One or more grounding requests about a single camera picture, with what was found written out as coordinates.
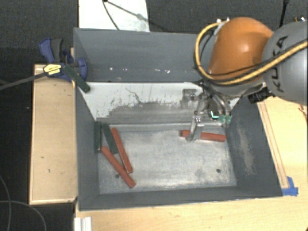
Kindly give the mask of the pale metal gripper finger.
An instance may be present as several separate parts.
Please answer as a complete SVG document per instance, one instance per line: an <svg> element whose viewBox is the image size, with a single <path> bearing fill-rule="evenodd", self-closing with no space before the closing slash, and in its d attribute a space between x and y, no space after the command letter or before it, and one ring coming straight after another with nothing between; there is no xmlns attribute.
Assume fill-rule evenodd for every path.
<svg viewBox="0 0 308 231"><path fill-rule="evenodd" d="M193 120L192 120L192 124L191 124L191 128L190 128L190 133L189 135L186 137L186 141L191 142L191 141L195 141L194 139L194 131L195 131L195 127L197 124L203 124L203 119L201 116L194 116Z"/></svg>
<svg viewBox="0 0 308 231"><path fill-rule="evenodd" d="M199 140L201 138L203 129L204 129L204 124L197 124L195 127L195 131L194 131L194 139L195 140Z"/></svg>

